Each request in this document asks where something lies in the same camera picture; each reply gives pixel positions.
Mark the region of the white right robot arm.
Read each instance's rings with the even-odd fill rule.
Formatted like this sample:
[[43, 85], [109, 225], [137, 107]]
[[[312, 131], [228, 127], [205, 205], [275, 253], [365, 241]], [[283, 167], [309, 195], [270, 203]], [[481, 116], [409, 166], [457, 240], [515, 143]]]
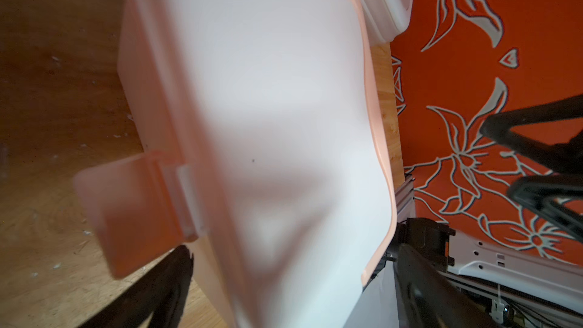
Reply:
[[557, 244], [581, 242], [582, 136], [545, 144], [516, 132], [524, 125], [581, 118], [581, 96], [505, 111], [493, 95], [471, 121], [436, 108], [450, 153], [413, 165], [428, 176], [414, 197], [434, 218], [408, 218], [390, 244], [413, 247], [435, 270], [486, 282], [582, 313], [582, 269], [559, 258]]

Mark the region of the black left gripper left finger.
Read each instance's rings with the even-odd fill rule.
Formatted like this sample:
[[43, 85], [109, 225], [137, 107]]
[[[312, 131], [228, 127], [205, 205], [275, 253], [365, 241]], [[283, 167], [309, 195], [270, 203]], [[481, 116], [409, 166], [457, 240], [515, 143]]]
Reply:
[[177, 327], [194, 272], [194, 255], [180, 245], [82, 327]]

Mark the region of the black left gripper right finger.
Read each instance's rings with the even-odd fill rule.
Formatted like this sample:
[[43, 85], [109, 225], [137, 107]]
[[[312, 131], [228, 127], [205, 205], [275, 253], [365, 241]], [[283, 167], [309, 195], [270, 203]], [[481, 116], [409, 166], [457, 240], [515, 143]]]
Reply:
[[396, 280], [410, 327], [498, 327], [411, 245], [399, 247]]

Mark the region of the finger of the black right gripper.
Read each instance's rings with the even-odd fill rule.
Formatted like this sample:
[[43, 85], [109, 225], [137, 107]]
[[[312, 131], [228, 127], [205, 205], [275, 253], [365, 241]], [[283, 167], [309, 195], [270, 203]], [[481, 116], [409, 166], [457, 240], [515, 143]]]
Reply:
[[582, 173], [582, 95], [490, 115], [480, 132], [556, 173]]
[[582, 243], [582, 215], [558, 200], [582, 200], [582, 176], [527, 176], [513, 182], [507, 196]]

